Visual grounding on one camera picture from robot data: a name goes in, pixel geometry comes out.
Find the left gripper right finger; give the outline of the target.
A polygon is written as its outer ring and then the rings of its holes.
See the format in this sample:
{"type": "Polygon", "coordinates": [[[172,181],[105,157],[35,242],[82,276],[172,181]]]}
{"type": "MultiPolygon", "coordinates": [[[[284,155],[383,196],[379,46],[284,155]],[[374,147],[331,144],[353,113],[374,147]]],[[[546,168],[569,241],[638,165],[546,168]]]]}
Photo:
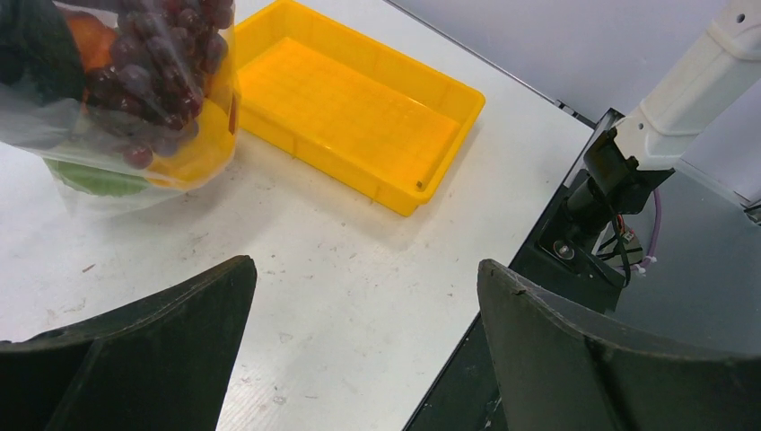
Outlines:
{"type": "Polygon", "coordinates": [[[477,296],[511,430],[757,430],[758,356],[615,321],[492,259],[477,296]]]}

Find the yellow plastic tray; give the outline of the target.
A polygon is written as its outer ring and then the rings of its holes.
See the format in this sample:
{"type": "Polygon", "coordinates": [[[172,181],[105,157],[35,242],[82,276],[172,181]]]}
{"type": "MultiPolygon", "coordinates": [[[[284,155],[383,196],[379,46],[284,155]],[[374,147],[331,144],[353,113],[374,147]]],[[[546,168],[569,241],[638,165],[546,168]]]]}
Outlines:
{"type": "Polygon", "coordinates": [[[478,90],[294,1],[234,36],[241,128],[402,216],[431,199],[485,106],[478,90]]]}

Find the clear zip top bag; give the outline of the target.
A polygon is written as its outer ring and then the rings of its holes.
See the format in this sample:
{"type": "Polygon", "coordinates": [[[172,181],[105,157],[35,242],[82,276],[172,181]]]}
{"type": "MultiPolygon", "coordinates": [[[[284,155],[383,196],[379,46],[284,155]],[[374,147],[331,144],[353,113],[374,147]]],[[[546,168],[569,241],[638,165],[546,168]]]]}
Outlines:
{"type": "Polygon", "coordinates": [[[4,1],[1,141],[70,204],[153,206],[235,153],[232,1],[4,1]]]}

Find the green toy cabbage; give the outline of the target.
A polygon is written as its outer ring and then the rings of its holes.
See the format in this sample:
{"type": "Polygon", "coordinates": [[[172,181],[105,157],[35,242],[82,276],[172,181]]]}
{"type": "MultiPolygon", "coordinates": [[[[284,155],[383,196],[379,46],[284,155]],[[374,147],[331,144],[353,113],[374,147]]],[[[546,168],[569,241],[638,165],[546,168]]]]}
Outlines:
{"type": "Polygon", "coordinates": [[[44,159],[53,176],[67,187],[96,197],[121,198],[147,189],[143,177],[111,172],[99,168],[44,159]]]}

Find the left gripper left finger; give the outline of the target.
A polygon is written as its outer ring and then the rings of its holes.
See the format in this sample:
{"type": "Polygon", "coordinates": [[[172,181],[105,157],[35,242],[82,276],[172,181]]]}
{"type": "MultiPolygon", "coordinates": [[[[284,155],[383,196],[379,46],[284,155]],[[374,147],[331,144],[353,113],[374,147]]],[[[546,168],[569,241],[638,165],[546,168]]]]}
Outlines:
{"type": "Polygon", "coordinates": [[[1,345],[4,430],[213,430],[249,318],[254,260],[1,345]]]}

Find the purple toy eggplant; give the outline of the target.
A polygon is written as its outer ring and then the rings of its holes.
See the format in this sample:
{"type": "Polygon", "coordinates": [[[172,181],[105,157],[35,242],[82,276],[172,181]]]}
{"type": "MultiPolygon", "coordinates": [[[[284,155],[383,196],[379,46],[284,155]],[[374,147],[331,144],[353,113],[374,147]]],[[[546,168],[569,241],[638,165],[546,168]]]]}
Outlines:
{"type": "Polygon", "coordinates": [[[80,52],[53,2],[1,3],[1,85],[39,106],[83,99],[80,52]]]}

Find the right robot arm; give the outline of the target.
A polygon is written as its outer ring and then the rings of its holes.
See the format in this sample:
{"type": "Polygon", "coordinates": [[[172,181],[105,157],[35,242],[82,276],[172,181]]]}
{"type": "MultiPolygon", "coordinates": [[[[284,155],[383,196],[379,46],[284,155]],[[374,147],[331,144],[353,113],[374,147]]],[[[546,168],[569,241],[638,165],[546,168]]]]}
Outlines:
{"type": "Polygon", "coordinates": [[[588,179],[564,202],[568,220],[599,231],[641,212],[683,153],[760,78],[760,3],[731,1],[628,115],[583,156],[588,179]]]}

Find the orange toy pumpkin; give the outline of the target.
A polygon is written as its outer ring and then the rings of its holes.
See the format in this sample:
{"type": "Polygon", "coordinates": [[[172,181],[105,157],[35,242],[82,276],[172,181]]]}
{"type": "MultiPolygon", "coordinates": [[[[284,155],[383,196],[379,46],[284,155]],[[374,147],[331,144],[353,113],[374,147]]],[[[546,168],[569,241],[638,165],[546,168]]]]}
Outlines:
{"type": "Polygon", "coordinates": [[[113,60],[110,48],[118,33],[90,13],[64,10],[63,14],[74,37],[84,71],[111,66],[113,60]]]}

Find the dark red toy grapes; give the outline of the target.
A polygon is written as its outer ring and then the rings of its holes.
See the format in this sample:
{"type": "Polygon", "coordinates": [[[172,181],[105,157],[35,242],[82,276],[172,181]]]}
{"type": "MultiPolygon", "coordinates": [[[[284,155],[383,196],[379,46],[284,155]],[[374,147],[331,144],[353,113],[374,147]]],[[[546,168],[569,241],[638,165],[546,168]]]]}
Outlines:
{"type": "Polygon", "coordinates": [[[85,101],[118,137],[112,152],[137,170],[194,137],[229,46],[232,1],[118,1],[111,66],[85,72],[85,101]]]}

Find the yellow toy bell pepper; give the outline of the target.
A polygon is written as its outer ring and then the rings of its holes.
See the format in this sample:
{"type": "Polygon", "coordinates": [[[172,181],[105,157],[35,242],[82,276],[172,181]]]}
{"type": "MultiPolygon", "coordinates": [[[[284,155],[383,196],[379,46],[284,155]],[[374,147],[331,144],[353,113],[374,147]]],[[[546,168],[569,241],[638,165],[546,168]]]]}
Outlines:
{"type": "Polygon", "coordinates": [[[230,80],[215,78],[197,117],[196,136],[181,144],[173,156],[156,156],[146,179],[158,187],[189,191],[221,173],[234,156],[240,102],[236,75],[230,80]]]}

